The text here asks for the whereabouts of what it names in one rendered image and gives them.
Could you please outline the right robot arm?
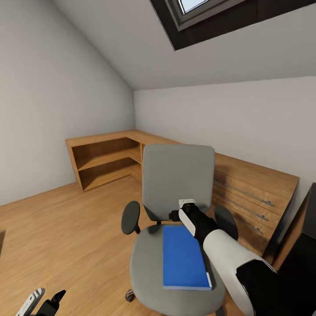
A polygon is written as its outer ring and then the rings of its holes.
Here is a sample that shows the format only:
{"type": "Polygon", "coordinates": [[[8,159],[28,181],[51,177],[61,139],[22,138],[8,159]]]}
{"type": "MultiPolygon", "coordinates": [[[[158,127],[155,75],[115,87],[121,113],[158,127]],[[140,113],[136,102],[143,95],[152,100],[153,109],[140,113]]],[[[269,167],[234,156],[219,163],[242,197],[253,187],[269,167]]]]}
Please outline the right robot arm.
{"type": "Polygon", "coordinates": [[[209,218],[194,199],[179,200],[169,219],[183,222],[197,239],[246,316],[316,316],[316,291],[277,274],[209,218]]]}

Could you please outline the folder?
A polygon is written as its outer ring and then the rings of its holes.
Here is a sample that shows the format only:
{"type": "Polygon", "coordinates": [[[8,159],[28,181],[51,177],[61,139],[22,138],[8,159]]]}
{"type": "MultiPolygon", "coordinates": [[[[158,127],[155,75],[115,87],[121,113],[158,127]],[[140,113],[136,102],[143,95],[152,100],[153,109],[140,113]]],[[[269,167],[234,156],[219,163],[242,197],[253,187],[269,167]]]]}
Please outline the folder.
{"type": "Polygon", "coordinates": [[[185,226],[163,227],[163,288],[212,290],[203,248],[185,226]]]}

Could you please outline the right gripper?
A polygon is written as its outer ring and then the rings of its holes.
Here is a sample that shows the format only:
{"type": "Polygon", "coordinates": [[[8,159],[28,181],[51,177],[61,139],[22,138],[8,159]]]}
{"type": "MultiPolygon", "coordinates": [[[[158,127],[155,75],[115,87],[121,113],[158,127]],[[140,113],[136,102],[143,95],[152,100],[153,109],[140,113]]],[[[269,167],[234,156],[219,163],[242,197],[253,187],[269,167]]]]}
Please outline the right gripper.
{"type": "Polygon", "coordinates": [[[172,220],[173,222],[181,222],[180,217],[179,217],[179,210],[174,210],[172,211],[171,214],[169,214],[169,219],[172,220]]]}

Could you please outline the swivel chair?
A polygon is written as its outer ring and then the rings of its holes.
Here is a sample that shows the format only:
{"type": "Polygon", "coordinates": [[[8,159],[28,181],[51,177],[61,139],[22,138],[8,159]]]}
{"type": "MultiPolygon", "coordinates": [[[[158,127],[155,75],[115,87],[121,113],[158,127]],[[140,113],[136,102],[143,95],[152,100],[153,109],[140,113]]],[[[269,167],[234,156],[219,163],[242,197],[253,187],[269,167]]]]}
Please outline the swivel chair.
{"type": "MultiPolygon", "coordinates": [[[[211,291],[174,290],[163,288],[163,227],[172,221],[169,214],[179,210],[179,200],[194,199],[205,215],[212,204],[215,174],[215,150],[211,146],[192,144],[149,144],[142,159],[142,202],[156,225],[140,230],[140,204],[131,201],[124,209],[121,229],[125,235],[134,231],[134,243],[129,264],[132,289],[125,299],[136,298],[147,308],[166,316],[225,316],[222,304],[227,288],[203,250],[207,263],[211,291]]],[[[237,224],[230,211],[215,208],[216,224],[236,241],[237,224]]]]}

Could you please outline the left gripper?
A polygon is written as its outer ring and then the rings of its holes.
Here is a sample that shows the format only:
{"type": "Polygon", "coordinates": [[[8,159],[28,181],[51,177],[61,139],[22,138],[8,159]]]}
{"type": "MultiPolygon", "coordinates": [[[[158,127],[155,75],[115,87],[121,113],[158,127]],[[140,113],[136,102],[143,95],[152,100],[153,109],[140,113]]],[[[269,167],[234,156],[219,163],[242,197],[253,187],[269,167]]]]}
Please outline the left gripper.
{"type": "Polygon", "coordinates": [[[51,301],[46,300],[35,316],[55,316],[59,308],[59,302],[64,297],[65,293],[66,291],[63,290],[55,294],[51,301]]]}

